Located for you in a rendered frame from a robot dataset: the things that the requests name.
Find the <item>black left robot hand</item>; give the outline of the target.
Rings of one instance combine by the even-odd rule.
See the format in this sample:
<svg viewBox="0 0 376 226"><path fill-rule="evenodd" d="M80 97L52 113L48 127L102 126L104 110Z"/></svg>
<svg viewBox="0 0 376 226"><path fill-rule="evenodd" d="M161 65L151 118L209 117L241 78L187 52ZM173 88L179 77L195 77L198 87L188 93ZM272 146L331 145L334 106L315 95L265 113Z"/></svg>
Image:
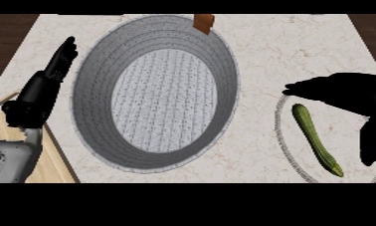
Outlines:
<svg viewBox="0 0 376 226"><path fill-rule="evenodd" d="M17 99L7 101L1 106L10 127L39 128L42 126L76 56L74 38L69 37L55 50L45 69L38 71L26 82Z"/></svg>

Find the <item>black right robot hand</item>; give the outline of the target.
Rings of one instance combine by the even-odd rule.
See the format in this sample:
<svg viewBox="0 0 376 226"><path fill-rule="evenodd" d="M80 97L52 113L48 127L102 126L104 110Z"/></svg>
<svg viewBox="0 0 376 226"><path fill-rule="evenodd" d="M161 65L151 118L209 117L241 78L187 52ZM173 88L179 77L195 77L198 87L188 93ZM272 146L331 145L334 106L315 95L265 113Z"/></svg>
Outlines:
<svg viewBox="0 0 376 226"><path fill-rule="evenodd" d="M334 73L287 84L281 93L368 117L359 129L359 159L369 166L376 162L376 75Z"/></svg>

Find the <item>green squash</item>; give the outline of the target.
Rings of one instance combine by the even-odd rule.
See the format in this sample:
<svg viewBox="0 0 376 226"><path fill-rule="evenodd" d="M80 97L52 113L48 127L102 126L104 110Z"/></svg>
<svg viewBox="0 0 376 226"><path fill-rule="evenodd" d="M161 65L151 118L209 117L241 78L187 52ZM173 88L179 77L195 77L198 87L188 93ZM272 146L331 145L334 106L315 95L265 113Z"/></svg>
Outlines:
<svg viewBox="0 0 376 226"><path fill-rule="evenodd" d="M304 105L294 104L291 106L291 116L302 131L302 134L306 138L319 165L334 176L341 177L343 176L341 167L321 143L309 111Z"/></svg>

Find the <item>white round placemat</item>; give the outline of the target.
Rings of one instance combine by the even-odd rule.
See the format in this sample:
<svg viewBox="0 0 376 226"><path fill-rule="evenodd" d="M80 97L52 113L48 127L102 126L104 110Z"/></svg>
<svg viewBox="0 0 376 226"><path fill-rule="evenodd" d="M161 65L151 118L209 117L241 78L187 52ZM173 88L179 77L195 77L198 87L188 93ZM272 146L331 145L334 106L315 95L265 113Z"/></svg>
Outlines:
<svg viewBox="0 0 376 226"><path fill-rule="evenodd" d="M306 107L321 144L333 156L343 176L333 175L319 164L306 137L291 115L291 106ZM281 151L306 182L376 183L376 162L359 159L359 129L369 117L343 111L319 102L281 96L274 112L274 131Z"/></svg>

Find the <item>grey woven basket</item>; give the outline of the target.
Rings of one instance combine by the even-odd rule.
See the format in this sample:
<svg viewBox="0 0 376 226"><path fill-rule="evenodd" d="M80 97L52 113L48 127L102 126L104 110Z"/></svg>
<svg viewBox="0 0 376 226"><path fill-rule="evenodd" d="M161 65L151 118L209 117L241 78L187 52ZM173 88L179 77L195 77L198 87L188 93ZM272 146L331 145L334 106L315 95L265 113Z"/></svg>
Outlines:
<svg viewBox="0 0 376 226"><path fill-rule="evenodd" d="M181 15L147 15L97 41L70 105L91 154L133 173L172 170L210 149L235 110L238 71L215 32Z"/></svg>

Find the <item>brown leather basket tag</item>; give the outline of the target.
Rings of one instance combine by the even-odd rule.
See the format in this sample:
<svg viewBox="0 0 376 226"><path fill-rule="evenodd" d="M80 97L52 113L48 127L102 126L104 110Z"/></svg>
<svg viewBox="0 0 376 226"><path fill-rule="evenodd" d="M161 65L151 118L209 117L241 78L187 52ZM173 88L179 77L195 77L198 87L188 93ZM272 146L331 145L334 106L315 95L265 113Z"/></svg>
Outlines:
<svg viewBox="0 0 376 226"><path fill-rule="evenodd" d="M192 15L192 27L204 34L209 33L209 29L213 23L213 16L210 14L194 14Z"/></svg>

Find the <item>pale wooden cutting board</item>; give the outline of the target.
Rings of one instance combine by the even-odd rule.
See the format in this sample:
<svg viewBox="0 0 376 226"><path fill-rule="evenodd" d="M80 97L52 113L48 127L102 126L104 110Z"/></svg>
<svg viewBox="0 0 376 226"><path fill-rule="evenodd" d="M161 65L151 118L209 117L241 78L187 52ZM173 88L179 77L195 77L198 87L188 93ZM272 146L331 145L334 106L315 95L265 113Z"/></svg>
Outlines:
<svg viewBox="0 0 376 226"><path fill-rule="evenodd" d="M2 104L17 98L18 90L0 99L0 140L14 141L26 138L26 133L7 126L5 115L1 112ZM79 179L69 164L58 142L46 125L41 130L42 151L35 169L26 178L27 183L77 183Z"/></svg>

